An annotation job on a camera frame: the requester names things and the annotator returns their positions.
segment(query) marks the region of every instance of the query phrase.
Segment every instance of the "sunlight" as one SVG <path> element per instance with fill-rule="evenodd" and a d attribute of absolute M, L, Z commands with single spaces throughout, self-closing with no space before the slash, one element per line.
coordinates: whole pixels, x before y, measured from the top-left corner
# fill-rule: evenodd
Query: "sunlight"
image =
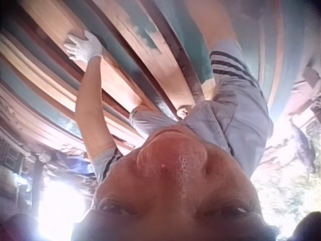
<path fill-rule="evenodd" d="M 84 211 L 80 193 L 63 182 L 49 182 L 39 206 L 39 232 L 52 241 L 68 241 Z"/>

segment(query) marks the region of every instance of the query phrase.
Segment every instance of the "white glove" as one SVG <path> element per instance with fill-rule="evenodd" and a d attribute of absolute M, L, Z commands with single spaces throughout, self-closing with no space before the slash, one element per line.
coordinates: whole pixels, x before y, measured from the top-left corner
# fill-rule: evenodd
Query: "white glove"
<path fill-rule="evenodd" d="M 84 31 L 84 35 L 88 40 L 82 40 L 74 35 L 68 35 L 68 38 L 75 44 L 64 44 L 67 53 L 72 60 L 81 60 L 85 63 L 94 57 L 102 55 L 102 47 L 99 40 L 87 30 Z"/>

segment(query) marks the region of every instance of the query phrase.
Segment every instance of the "eye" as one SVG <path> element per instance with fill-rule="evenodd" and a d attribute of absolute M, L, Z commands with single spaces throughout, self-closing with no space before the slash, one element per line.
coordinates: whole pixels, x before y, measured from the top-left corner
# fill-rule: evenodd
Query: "eye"
<path fill-rule="evenodd" d="M 130 208 L 124 207 L 123 205 L 119 204 L 117 201 L 114 200 L 107 200 L 104 201 L 98 207 L 99 210 L 117 214 L 117 215 L 135 215 L 136 213 L 132 211 Z"/>
<path fill-rule="evenodd" d="M 130 215 L 124 208 L 119 205 L 102 205 L 101 207 L 99 207 L 99 209 L 118 215 Z"/>
<path fill-rule="evenodd" d="M 223 207 L 218 210 L 207 211 L 205 217 L 236 217 L 247 214 L 245 208 L 242 207 Z"/>

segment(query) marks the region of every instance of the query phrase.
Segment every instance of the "teal paint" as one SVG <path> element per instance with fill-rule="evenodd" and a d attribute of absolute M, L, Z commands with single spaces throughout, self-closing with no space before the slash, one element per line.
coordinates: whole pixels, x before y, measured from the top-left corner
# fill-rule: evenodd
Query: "teal paint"
<path fill-rule="evenodd" d="M 276 19 L 274 17 L 272 1 L 266 1 L 265 12 L 262 16 L 263 27 L 265 31 L 265 66 L 264 66 L 264 81 L 261 86 L 264 96 L 270 96 L 274 69 L 276 61 Z"/>
<path fill-rule="evenodd" d="M 45 54 L 41 47 L 39 47 L 34 41 L 26 34 L 25 30 L 22 29 L 19 25 L 16 24 L 15 21 L 11 19 L 11 17 L 7 17 L 4 20 L 3 27 L 12 34 L 33 56 L 35 56 L 38 60 L 40 60 L 44 65 L 46 65 L 49 69 L 51 69 L 56 75 L 58 75 L 61 79 L 63 79 L 66 83 L 72 86 L 74 89 L 78 90 L 79 82 L 70 76 L 66 71 L 63 71 L 62 68 L 56 64 L 50 56 Z M 58 46 L 55 51 L 62 52 Z M 69 65 L 75 65 L 73 61 L 69 60 L 66 56 L 66 59 Z M 83 71 L 76 66 L 77 71 L 83 75 Z"/>
<path fill-rule="evenodd" d="M 46 65 L 47 68 L 49 68 L 51 71 L 53 71 L 57 76 L 59 76 L 62 80 L 64 80 L 67 84 L 69 84 L 71 87 L 73 87 L 75 90 L 78 90 L 80 83 L 72 77 L 64 68 L 62 68 L 55 60 L 51 58 L 45 51 L 37 45 L 25 32 L 24 29 L 22 29 L 20 26 L 16 24 L 15 21 L 13 21 L 10 17 L 5 18 L 3 27 L 12 34 L 35 58 L 40 60 L 44 65 Z M 53 49 L 54 51 L 62 52 L 62 50 L 55 46 L 56 48 Z M 69 65 L 74 65 L 74 62 L 71 61 L 65 53 L 62 53 L 63 56 L 66 56 L 65 59 L 56 59 L 56 61 L 65 61 Z M 80 76 L 84 75 L 84 71 L 82 71 L 78 66 L 76 66 L 77 72 Z M 124 118 L 121 116 L 118 112 L 116 112 L 113 108 L 111 108 L 107 104 L 103 104 L 103 108 L 108 113 L 112 114 L 114 117 L 118 118 L 122 122 L 126 123 L 130 126 L 130 122 L 127 118 Z"/>
<path fill-rule="evenodd" d="M 168 117 L 176 119 L 162 96 L 158 94 L 136 62 L 113 37 L 104 22 L 87 5 L 87 1 L 65 0 L 64 2 L 82 20 L 85 26 L 98 37 L 120 68 L 135 81 L 153 104 Z"/>
<path fill-rule="evenodd" d="M 146 45 L 151 49 L 158 49 L 150 33 L 155 33 L 156 28 L 154 24 L 148 19 L 147 15 L 138 6 L 134 0 L 118 0 L 121 7 L 127 12 L 131 23 L 134 26 L 136 33 L 143 39 L 145 39 Z"/>
<path fill-rule="evenodd" d="M 301 64 L 304 47 L 306 5 L 301 0 L 281 0 L 284 22 L 283 63 L 279 85 L 270 116 L 275 122 L 291 96 Z"/>
<path fill-rule="evenodd" d="M 203 35 L 184 3 L 177 0 L 155 0 L 155 3 L 176 33 L 200 82 L 203 84 L 213 78 L 209 52 Z"/>
<path fill-rule="evenodd" d="M 24 104 L 51 124 L 81 139 L 80 131 L 74 121 L 62 115 L 43 99 L 35 95 L 2 61 L 0 63 L 2 65 L 2 81 L 12 90 L 15 96 L 18 96 Z"/>

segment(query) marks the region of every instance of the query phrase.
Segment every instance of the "wooden ceiling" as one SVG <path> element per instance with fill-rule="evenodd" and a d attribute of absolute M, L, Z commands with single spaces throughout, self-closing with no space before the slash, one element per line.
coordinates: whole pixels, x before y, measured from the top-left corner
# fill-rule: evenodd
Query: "wooden ceiling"
<path fill-rule="evenodd" d="M 204 100 L 203 89 L 208 99 L 214 90 L 211 78 L 202 86 L 154 2 L 26 0 L 4 26 L 2 121 L 23 139 L 51 149 L 85 151 L 74 110 L 86 65 L 68 59 L 68 34 L 84 37 L 88 29 L 103 44 L 104 115 L 124 154 L 143 143 L 128 121 L 136 106 L 178 119 L 178 108 Z"/>
<path fill-rule="evenodd" d="M 139 104 L 177 120 L 180 107 L 213 97 L 215 82 L 208 52 L 218 40 L 238 40 L 265 96 L 271 96 L 269 104 L 278 98 L 286 54 L 282 49 L 285 33 L 280 27 L 283 16 L 276 14 L 281 11 L 280 4 L 269 6 L 273 14 L 263 22 L 246 20 L 245 26 L 253 31 L 269 31 L 266 37 L 258 34 L 252 38 L 235 31 L 237 23 L 218 0 L 19 3 L 3 18 L 0 34 L 0 111 L 1 121 L 26 142 L 63 152 L 85 152 L 74 110 L 86 65 L 70 60 L 63 43 L 68 34 L 83 38 L 86 29 L 103 45 L 104 115 L 124 154 L 143 143 L 128 121 Z M 248 43 L 242 44 L 246 38 L 253 42 L 251 52 L 247 52 Z M 276 49 L 280 52 L 271 55 Z"/>

